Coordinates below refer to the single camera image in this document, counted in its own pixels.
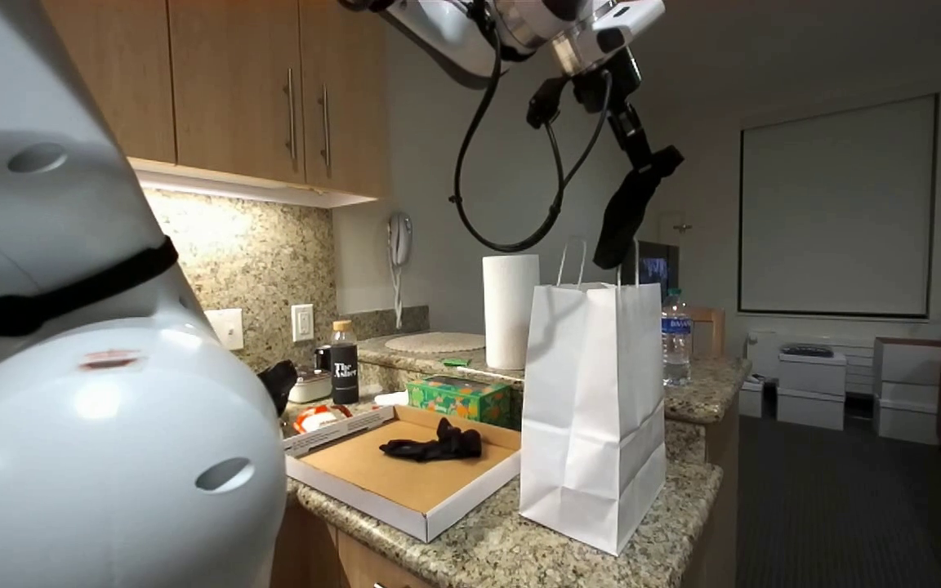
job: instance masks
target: cabinet handle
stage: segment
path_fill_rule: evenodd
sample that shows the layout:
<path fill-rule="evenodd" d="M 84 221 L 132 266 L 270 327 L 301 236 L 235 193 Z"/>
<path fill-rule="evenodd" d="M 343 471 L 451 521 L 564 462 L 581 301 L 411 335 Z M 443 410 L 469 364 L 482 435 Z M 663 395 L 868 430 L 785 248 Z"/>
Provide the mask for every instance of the cabinet handle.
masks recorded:
<path fill-rule="evenodd" d="M 321 160 L 325 162 L 325 177 L 332 177 L 332 108 L 324 87 L 318 91 L 318 113 L 321 113 Z"/>
<path fill-rule="evenodd" d="M 296 76 L 283 67 L 283 116 L 286 116 L 286 162 L 301 174 L 301 103 L 296 103 Z"/>

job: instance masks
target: wooden cabinet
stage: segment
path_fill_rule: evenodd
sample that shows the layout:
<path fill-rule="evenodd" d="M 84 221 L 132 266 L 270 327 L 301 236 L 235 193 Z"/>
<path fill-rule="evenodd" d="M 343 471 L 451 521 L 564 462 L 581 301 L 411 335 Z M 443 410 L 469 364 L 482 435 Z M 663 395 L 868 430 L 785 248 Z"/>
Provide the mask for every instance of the wooden cabinet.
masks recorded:
<path fill-rule="evenodd" d="M 169 0 L 178 162 L 386 193 L 383 21 L 336 0 Z"/>
<path fill-rule="evenodd" d="M 286 501 L 270 588 L 426 588 L 429 582 L 371 552 L 360 540 L 325 525 L 296 500 Z"/>
<path fill-rule="evenodd" d="M 166 0 L 42 0 L 124 154 L 173 160 Z"/>

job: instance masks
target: backsplash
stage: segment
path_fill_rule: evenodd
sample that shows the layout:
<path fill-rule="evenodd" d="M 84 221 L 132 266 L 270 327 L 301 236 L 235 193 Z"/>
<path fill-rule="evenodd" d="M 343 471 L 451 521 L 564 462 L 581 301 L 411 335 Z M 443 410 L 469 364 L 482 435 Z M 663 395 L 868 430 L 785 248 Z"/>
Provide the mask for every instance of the backsplash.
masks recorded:
<path fill-rule="evenodd" d="M 251 370 L 282 359 L 314 364 L 314 341 L 289 341 L 286 305 L 314 302 L 318 339 L 336 313 L 332 214 L 325 207 L 147 189 L 147 203 L 178 252 L 178 266 L 207 309 L 243 305 Z"/>

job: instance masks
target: white paper bag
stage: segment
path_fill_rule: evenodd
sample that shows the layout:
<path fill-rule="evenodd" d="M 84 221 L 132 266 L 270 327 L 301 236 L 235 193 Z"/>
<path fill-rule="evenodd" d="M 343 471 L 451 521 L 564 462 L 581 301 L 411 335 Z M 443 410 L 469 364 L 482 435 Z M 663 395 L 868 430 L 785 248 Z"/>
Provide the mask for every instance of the white paper bag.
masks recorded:
<path fill-rule="evenodd" d="M 619 552 L 663 479 L 659 287 L 536 287 L 518 511 Z"/>

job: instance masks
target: granite countertop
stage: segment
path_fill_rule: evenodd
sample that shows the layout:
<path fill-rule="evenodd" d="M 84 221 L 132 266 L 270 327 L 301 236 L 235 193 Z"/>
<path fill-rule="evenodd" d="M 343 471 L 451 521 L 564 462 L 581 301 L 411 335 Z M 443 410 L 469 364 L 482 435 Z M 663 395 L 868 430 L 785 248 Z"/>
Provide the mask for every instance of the granite countertop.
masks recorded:
<path fill-rule="evenodd" d="M 482 350 L 455 352 L 466 364 L 451 370 L 451 364 L 443 364 L 441 357 L 392 352 L 392 350 L 386 350 L 390 339 L 392 335 L 363 339 L 360 359 L 375 361 L 375 364 L 426 373 L 430 378 L 459 378 L 459 383 L 482 383 L 482 385 L 521 385 L 521 373 L 489 370 L 482 361 Z M 691 364 L 691 378 L 685 378 L 678 387 L 673 387 L 667 395 L 667 417 L 699 422 L 699 424 L 722 422 L 727 415 L 727 403 L 736 400 L 738 378 L 740 378 L 740 364 L 727 364 L 727 361 Z"/>
<path fill-rule="evenodd" d="M 722 471 L 671 459 L 667 486 L 619 555 L 598 552 L 518 517 L 515 479 L 433 542 L 417 542 L 360 508 L 294 484 L 296 500 L 430 584 L 678 584 L 701 540 Z"/>

